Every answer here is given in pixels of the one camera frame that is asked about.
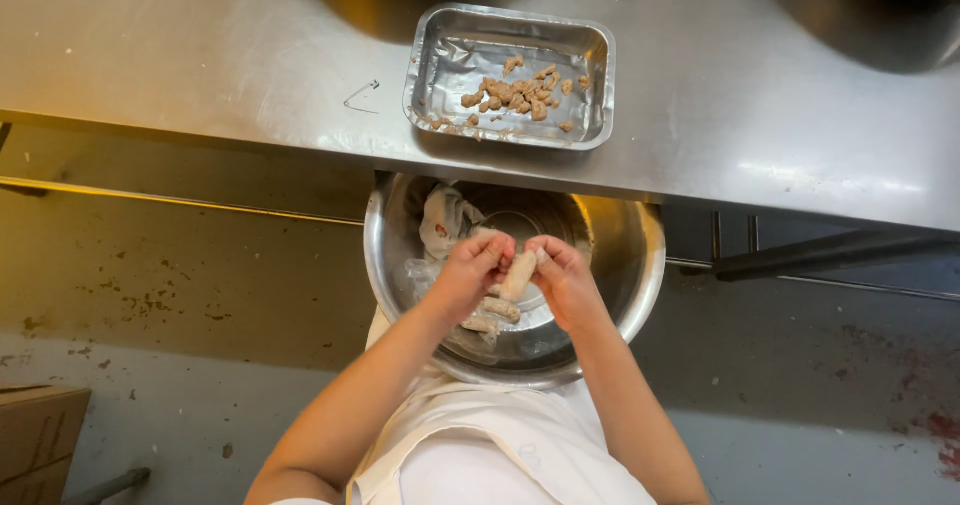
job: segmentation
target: aluminum foil tray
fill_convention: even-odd
[[[506,77],[507,58],[523,55],[524,66]],[[587,20],[515,12],[469,4],[441,4],[427,10],[416,27],[407,71],[403,106],[417,128],[455,133],[477,140],[502,141],[571,150],[590,150],[610,137],[614,126],[614,70],[617,44],[605,26]],[[564,96],[558,85],[558,109],[547,108],[546,120],[534,121],[506,106],[480,113],[461,105],[464,94],[477,92],[483,77],[508,83],[530,79],[551,64],[563,79],[573,79]],[[578,78],[586,75],[584,90]],[[476,127],[464,125],[476,113]],[[491,120],[500,115],[502,120]],[[452,125],[434,129],[432,120]],[[564,121],[572,129],[560,129]]]

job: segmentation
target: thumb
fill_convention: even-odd
[[[500,256],[503,255],[503,248],[507,242],[503,237],[494,237],[486,245],[482,252],[476,257],[474,263],[483,268],[486,273],[500,264]]]
[[[550,284],[559,282],[565,275],[564,269],[542,247],[536,249],[536,272]]]

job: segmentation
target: mixing bowl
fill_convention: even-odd
[[[405,264],[424,258],[419,228],[426,197],[438,182],[380,173],[366,207],[366,271],[390,323],[418,302]],[[484,213],[486,227],[513,235],[518,245],[548,234],[580,249],[620,334],[627,341],[637,335],[664,277],[659,207],[463,181],[453,186]],[[502,323],[496,342],[454,327],[434,353],[433,364],[469,383],[543,389],[579,379],[582,370],[570,337],[557,326],[540,290],[529,286],[518,304],[522,319],[516,325]]]

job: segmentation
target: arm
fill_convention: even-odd
[[[516,243],[497,231],[461,241],[433,288],[307,406],[253,481],[246,505],[335,503],[441,339],[502,280]]]
[[[610,455],[660,505],[708,504],[697,466],[614,326],[586,260],[548,236],[526,249],[536,252],[533,281],[573,341]]]

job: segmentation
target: person's left hand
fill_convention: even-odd
[[[494,229],[479,229],[457,242],[421,305],[447,326],[467,319],[487,289],[502,282],[517,253],[517,241]]]

